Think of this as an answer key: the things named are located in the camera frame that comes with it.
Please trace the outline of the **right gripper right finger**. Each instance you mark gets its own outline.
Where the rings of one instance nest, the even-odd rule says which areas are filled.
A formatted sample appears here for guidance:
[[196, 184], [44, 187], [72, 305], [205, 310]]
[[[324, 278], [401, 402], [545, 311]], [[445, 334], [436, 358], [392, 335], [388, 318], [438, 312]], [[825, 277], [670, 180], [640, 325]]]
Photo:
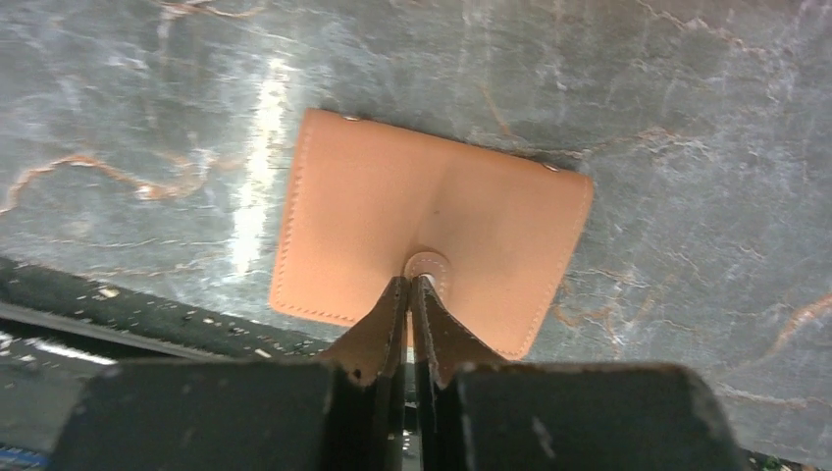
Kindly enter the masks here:
[[429, 275], [412, 280], [416, 389], [424, 470], [512, 470], [503, 358], [444, 307]]

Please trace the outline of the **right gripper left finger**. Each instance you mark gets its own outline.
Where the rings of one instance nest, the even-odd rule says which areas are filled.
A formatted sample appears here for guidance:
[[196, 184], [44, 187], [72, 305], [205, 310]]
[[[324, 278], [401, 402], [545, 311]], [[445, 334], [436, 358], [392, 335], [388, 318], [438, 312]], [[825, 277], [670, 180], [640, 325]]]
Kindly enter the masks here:
[[334, 368], [323, 470], [400, 470], [410, 282], [394, 277], [376, 304], [318, 358]]

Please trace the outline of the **tan leather card holder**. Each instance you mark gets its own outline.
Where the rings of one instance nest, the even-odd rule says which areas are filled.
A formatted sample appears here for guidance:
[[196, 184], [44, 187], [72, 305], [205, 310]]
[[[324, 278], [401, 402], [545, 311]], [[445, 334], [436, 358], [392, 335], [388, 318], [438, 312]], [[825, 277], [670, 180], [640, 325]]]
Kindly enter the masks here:
[[530, 350], [584, 230], [582, 174], [320, 109], [286, 187], [269, 303], [350, 327], [389, 280], [427, 275], [508, 359]]

